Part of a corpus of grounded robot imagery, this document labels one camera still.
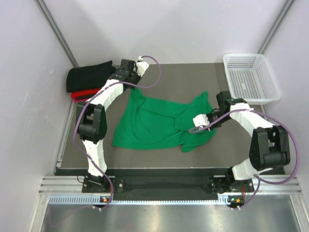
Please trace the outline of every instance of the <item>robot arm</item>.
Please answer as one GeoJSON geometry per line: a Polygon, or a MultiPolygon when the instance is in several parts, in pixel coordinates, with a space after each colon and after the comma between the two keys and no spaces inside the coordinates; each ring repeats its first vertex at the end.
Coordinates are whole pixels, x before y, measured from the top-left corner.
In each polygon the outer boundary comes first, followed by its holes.
{"type": "Polygon", "coordinates": [[[248,111],[231,113],[215,123],[209,130],[220,127],[222,123],[233,119],[252,137],[249,157],[227,170],[225,178],[228,185],[290,163],[288,133],[281,126],[275,126],[250,112],[251,108],[244,99],[232,99],[228,91],[219,93],[217,101],[219,109],[206,115],[198,115],[193,120],[195,126],[207,126],[229,111],[248,109],[248,111]]]}
{"type": "MultiPolygon", "coordinates": [[[[100,91],[104,90],[107,86],[120,81],[137,84],[148,67],[149,64],[143,61],[141,57],[139,57],[137,63],[133,60],[123,59],[121,60],[120,68],[114,75],[110,76],[109,80],[100,91]]],[[[89,154],[92,158],[92,160],[88,159],[88,172],[92,176],[94,182],[99,184],[101,184],[102,173],[94,167],[91,161],[93,161],[102,171],[107,171],[103,151],[103,138],[105,137],[107,131],[105,111],[128,87],[134,88],[126,84],[113,85],[112,87],[106,89],[101,95],[94,98],[87,107],[78,127],[78,133],[83,141],[83,144],[85,145],[87,154],[89,154]]],[[[86,102],[78,103],[76,120],[78,119],[85,104],[86,102]]]]}

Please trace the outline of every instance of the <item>white plastic basket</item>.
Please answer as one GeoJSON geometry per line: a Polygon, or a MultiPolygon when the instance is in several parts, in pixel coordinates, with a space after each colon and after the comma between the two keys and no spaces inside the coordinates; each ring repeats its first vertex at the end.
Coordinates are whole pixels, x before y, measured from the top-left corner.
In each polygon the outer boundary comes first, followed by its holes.
{"type": "Polygon", "coordinates": [[[223,61],[232,98],[243,98],[248,104],[255,105],[280,99],[277,81],[265,56],[227,54],[223,61]]]}

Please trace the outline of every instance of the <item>gray table surface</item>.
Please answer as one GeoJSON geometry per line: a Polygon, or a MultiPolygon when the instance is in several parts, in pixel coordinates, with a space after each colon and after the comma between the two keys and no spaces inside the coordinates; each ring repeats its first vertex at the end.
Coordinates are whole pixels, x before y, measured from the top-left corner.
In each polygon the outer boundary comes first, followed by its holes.
{"type": "MultiPolygon", "coordinates": [[[[140,81],[150,85],[157,79],[158,70],[151,65],[140,81]]],[[[147,97],[190,103],[203,91],[208,91],[213,108],[218,106],[216,94],[228,90],[224,65],[210,64],[164,64],[162,79],[157,86],[142,90],[147,97]]],[[[130,90],[126,90],[107,109],[107,135],[104,138],[104,157],[108,167],[114,168],[188,168],[188,167],[230,167],[248,157],[251,137],[235,121],[228,121],[217,129],[215,136],[195,150],[183,153],[180,147],[160,150],[131,150],[112,146],[115,128],[126,109],[130,90]]],[[[253,106],[261,111],[260,106],[253,106]]],[[[61,163],[61,168],[88,168],[83,153],[72,142],[75,115],[61,163]]]]}
{"type": "Polygon", "coordinates": [[[240,211],[225,205],[110,205],[101,213],[79,207],[48,205],[41,231],[300,232],[289,196],[256,196],[240,211]]]}

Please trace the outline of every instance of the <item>cable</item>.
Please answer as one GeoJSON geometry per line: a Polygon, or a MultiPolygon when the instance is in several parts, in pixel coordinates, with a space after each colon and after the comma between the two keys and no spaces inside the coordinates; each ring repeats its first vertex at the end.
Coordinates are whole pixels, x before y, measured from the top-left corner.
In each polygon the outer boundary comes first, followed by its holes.
{"type": "Polygon", "coordinates": [[[112,83],[110,84],[109,86],[105,87],[103,90],[100,90],[95,96],[93,96],[89,101],[87,101],[87,103],[85,104],[85,106],[83,107],[78,119],[77,119],[77,122],[76,122],[76,126],[75,126],[75,129],[74,129],[74,133],[73,133],[73,143],[75,145],[75,147],[80,150],[81,152],[83,152],[87,158],[91,161],[91,163],[93,164],[93,166],[100,172],[103,174],[103,176],[108,180],[108,182],[110,183],[110,186],[111,186],[111,197],[109,198],[108,202],[106,203],[106,205],[102,208],[106,208],[112,201],[112,196],[113,196],[113,185],[112,185],[112,181],[111,179],[105,174],[105,172],[103,170],[101,170],[97,165],[96,163],[94,163],[94,161],[92,160],[91,156],[87,154],[87,152],[85,152],[83,149],[81,149],[77,144],[76,144],[76,135],[77,135],[77,130],[78,130],[78,126],[79,124],[81,123],[81,120],[82,120],[82,117],[85,113],[85,110],[86,108],[88,107],[88,105],[91,103],[91,101],[93,99],[95,99],[96,97],[100,96],[105,90],[107,90],[108,88],[114,86],[114,85],[117,85],[117,84],[125,84],[125,85],[129,85],[129,86],[134,86],[134,87],[138,87],[138,88],[152,88],[154,86],[156,86],[160,79],[161,79],[161,74],[162,74],[162,71],[161,71],[161,66],[159,64],[159,62],[152,56],[142,56],[141,58],[150,58],[152,59],[157,65],[158,65],[158,69],[159,69],[159,76],[158,76],[158,79],[157,81],[150,85],[150,86],[139,86],[139,85],[135,85],[135,84],[132,84],[132,83],[129,83],[129,82],[125,82],[125,81],[120,81],[120,82],[115,82],[115,83],[112,83]]]}
{"type": "Polygon", "coordinates": [[[61,219],[61,221],[59,221],[59,222],[57,222],[57,223],[52,223],[52,221],[51,221],[51,209],[49,209],[49,211],[48,211],[48,223],[49,223],[49,225],[50,225],[50,227],[51,228],[53,228],[53,227],[56,227],[56,226],[58,226],[58,225],[60,225],[65,219],[67,219],[68,217],[70,217],[71,215],[73,215],[73,214],[76,214],[78,211],[80,211],[81,209],[86,209],[86,208],[93,208],[93,206],[92,205],[84,205],[84,206],[81,206],[81,207],[78,207],[77,209],[74,209],[74,210],[72,210],[71,212],[69,212],[68,214],[66,214],[62,219],[61,219]]]}
{"type": "Polygon", "coordinates": [[[77,181],[78,181],[79,183],[84,184],[82,181],[80,181],[80,180],[78,179],[78,176],[76,176],[76,177],[77,177],[77,181]]]}
{"type": "Polygon", "coordinates": [[[261,180],[258,179],[257,187],[256,187],[254,193],[253,193],[252,196],[249,198],[249,200],[247,200],[242,206],[239,207],[239,209],[243,209],[244,207],[246,207],[246,206],[253,200],[253,198],[256,196],[257,192],[258,192],[259,189],[260,189],[260,185],[261,185],[261,180]]]}
{"type": "Polygon", "coordinates": [[[246,190],[245,190],[244,186],[241,186],[241,195],[242,195],[242,198],[245,199],[245,197],[246,197],[246,190]]]}

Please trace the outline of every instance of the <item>green cloth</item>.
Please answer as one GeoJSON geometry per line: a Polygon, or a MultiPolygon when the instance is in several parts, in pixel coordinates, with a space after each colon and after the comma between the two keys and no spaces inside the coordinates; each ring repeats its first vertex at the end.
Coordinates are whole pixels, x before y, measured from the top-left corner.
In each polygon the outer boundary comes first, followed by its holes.
{"type": "Polygon", "coordinates": [[[206,143],[215,130],[190,134],[193,118],[212,111],[203,92],[190,104],[147,98],[138,88],[131,91],[112,145],[130,149],[162,149],[182,145],[188,152],[206,143]]]}

